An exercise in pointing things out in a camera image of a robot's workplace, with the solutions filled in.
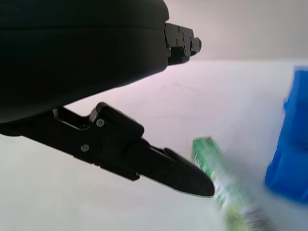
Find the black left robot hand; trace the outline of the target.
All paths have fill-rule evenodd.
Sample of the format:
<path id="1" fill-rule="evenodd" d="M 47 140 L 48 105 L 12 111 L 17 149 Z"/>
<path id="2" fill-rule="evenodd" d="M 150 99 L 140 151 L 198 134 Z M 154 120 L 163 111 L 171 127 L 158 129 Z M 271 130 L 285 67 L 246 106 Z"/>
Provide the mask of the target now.
<path id="1" fill-rule="evenodd" d="M 128 180 L 147 177 L 210 197 L 212 180 L 106 103 L 87 116 L 66 108 L 184 64 L 202 43 L 170 24 L 162 0 L 3 0 L 0 132 L 23 136 Z"/>

